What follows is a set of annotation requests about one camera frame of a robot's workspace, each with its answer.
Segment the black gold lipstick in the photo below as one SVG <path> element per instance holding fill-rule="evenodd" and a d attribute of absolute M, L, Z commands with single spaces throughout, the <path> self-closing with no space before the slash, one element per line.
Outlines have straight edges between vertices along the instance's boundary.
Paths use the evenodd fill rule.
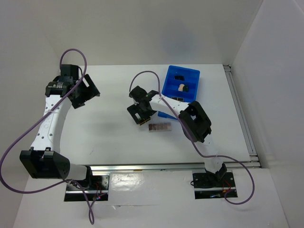
<path fill-rule="evenodd" d="M 139 120 L 139 125 L 141 126 L 141 125 L 143 125 L 143 124 L 145 124 L 146 122 L 148 122 L 148 121 L 150 121 L 151 119 L 150 118 L 147 118 L 147 119 L 141 119 L 141 120 Z"/>
<path fill-rule="evenodd" d="M 182 98 L 182 97 L 172 97 L 172 99 L 184 102 L 184 98 Z"/>

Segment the eyeshadow palette clear case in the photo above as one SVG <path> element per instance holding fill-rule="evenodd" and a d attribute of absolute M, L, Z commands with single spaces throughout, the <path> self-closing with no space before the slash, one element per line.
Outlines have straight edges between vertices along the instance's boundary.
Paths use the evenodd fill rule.
<path fill-rule="evenodd" d="M 164 131 L 171 131 L 172 126 L 170 122 L 165 123 L 151 123 L 148 124 L 149 132 L 164 132 Z"/>

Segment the beige makeup sponge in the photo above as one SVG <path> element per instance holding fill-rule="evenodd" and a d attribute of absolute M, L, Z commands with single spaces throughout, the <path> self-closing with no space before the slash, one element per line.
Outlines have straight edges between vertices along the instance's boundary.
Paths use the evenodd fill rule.
<path fill-rule="evenodd" d="M 185 85 L 184 84 L 180 84 L 179 85 L 179 88 L 178 88 L 178 91 L 182 91 L 183 92 L 183 87 L 184 87 Z"/>

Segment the black square compact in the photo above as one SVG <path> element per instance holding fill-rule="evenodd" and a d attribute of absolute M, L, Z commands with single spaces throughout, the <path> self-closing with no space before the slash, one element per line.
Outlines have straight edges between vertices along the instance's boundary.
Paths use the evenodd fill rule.
<path fill-rule="evenodd" d="M 180 80 L 180 81 L 185 81 L 184 76 L 181 76 L 181 75 L 175 76 L 174 79 L 175 79 L 175 80 Z"/>

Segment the green round compact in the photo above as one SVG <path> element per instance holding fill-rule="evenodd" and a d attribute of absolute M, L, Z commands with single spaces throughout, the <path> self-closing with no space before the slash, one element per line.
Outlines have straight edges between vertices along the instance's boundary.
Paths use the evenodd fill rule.
<path fill-rule="evenodd" d="M 185 85 L 184 87 L 183 87 L 183 92 L 188 92 L 189 91 L 189 86 L 188 85 Z"/>

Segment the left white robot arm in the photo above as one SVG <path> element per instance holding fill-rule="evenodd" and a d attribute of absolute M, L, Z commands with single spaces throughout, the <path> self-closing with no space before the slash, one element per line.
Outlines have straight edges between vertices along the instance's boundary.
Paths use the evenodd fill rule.
<path fill-rule="evenodd" d="M 100 95 L 89 75 L 84 76 L 84 82 L 78 83 L 79 70 L 79 66 L 63 64 L 60 75 L 46 86 L 46 118 L 30 149 L 21 151 L 19 159 L 34 179 L 73 179 L 87 190 L 94 183 L 90 168 L 72 164 L 60 153 L 61 134 L 69 109 L 80 108 Z"/>

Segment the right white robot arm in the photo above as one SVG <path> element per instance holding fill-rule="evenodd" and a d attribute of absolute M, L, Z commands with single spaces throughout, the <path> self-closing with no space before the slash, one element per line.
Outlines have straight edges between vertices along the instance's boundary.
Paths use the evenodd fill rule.
<path fill-rule="evenodd" d="M 149 121 L 156 112 L 174 115 L 186 138 L 194 143 L 195 149 L 204 158 L 209 187 L 223 182 L 227 168 L 218 157 L 218 150 L 211 136 L 211 120 L 199 102 L 178 101 L 155 90 L 146 92 L 139 86 L 129 92 L 129 97 L 133 99 L 133 105 L 127 111 L 138 125 Z"/>

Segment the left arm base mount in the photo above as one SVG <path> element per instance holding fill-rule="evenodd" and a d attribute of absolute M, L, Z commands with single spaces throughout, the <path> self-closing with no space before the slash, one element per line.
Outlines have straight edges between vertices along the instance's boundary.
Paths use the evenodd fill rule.
<path fill-rule="evenodd" d="M 89 181 L 81 180 L 79 184 L 83 187 L 89 201 L 108 201 L 109 180 L 109 174 L 92 175 Z M 67 184 L 64 201 L 85 201 L 81 188 L 75 183 Z"/>

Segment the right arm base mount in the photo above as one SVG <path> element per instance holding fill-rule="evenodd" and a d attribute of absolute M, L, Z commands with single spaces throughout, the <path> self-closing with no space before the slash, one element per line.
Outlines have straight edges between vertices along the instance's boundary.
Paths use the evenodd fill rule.
<path fill-rule="evenodd" d="M 237 188 L 232 171 L 227 171 L 221 180 L 214 180 L 205 170 L 192 171 L 190 185 L 196 200 L 237 198 Z"/>

